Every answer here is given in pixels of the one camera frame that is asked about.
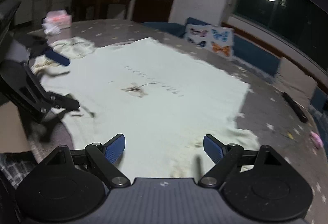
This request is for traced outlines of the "water dispenser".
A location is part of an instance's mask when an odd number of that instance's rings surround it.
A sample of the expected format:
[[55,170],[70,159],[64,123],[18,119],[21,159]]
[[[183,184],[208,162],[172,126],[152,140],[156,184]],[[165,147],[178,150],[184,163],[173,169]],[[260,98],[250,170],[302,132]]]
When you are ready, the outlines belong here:
[[44,0],[32,0],[32,18],[34,24],[41,24],[44,16]]

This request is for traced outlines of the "pale green t-shirt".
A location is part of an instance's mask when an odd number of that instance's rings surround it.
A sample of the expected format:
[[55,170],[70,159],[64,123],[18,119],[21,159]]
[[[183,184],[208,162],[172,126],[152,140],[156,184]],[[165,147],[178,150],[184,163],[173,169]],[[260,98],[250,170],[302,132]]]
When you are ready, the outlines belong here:
[[39,57],[32,71],[45,90],[80,102],[62,119],[75,148],[125,136],[120,170],[130,179],[197,177],[213,164],[202,148],[206,134],[260,147],[235,122],[249,85],[209,63],[152,38],[92,50],[68,41],[60,49],[69,66]]

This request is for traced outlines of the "pink wrapped packet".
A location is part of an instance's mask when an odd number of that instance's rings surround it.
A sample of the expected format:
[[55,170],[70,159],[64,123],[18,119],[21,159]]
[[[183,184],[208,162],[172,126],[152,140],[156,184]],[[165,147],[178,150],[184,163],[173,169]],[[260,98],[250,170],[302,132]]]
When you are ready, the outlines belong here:
[[317,133],[311,131],[310,132],[310,139],[311,139],[311,141],[313,142],[314,146],[317,149],[323,148],[323,142],[321,140],[321,137]]

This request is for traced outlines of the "crumpled white tissue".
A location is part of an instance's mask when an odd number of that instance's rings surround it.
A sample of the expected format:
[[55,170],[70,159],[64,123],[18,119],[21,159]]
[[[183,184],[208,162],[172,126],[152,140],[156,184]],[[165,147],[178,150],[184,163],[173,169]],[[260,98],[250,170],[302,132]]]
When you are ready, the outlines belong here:
[[45,35],[58,35],[61,33],[61,29],[57,24],[48,21],[46,18],[42,22],[42,28]]

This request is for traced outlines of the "pink tissue box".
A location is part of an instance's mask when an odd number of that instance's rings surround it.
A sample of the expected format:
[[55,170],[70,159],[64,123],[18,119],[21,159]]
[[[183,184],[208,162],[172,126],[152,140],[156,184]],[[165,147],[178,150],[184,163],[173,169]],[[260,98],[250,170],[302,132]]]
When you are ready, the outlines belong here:
[[59,29],[66,29],[72,25],[72,16],[66,10],[55,10],[48,12],[44,21],[56,25]]

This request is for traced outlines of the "butterfly print cushion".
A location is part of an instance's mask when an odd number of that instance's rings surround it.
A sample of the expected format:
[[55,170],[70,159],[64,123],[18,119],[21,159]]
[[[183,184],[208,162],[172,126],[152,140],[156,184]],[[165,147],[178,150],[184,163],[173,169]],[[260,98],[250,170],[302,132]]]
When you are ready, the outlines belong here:
[[233,30],[209,24],[188,24],[184,38],[200,48],[231,60],[233,58]]

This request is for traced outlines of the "blue bench sofa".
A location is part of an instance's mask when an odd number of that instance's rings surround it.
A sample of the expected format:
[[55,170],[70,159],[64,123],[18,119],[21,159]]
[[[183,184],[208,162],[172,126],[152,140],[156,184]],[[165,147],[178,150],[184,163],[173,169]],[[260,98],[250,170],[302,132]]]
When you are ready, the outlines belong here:
[[277,49],[249,41],[234,27],[211,25],[191,17],[184,25],[153,21],[144,25],[186,39],[226,59],[243,61],[256,72],[267,74],[274,87],[288,95],[295,106],[310,111],[321,140],[327,143],[327,86]]

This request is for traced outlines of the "wooden side table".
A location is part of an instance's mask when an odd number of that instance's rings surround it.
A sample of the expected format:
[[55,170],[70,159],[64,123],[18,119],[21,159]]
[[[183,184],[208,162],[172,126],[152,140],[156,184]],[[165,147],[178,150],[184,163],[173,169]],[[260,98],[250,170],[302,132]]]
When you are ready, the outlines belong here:
[[93,18],[128,18],[131,0],[93,0]]

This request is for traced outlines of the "beige cushion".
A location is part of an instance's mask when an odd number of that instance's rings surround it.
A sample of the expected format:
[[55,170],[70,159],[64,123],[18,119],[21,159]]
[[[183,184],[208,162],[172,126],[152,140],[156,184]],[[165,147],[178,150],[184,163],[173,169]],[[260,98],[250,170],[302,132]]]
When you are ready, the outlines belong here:
[[302,107],[307,108],[317,88],[317,82],[291,61],[282,58],[273,79],[273,86],[282,93],[287,93]]

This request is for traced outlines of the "black remote control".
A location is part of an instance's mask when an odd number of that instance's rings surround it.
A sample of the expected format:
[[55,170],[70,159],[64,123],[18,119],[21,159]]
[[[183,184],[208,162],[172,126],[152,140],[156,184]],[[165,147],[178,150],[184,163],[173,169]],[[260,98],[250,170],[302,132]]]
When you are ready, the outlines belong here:
[[286,92],[283,92],[282,97],[286,100],[286,102],[297,115],[299,120],[303,123],[307,123],[308,118],[306,117],[302,109],[299,107],[299,105],[291,98],[291,96],[289,96]]

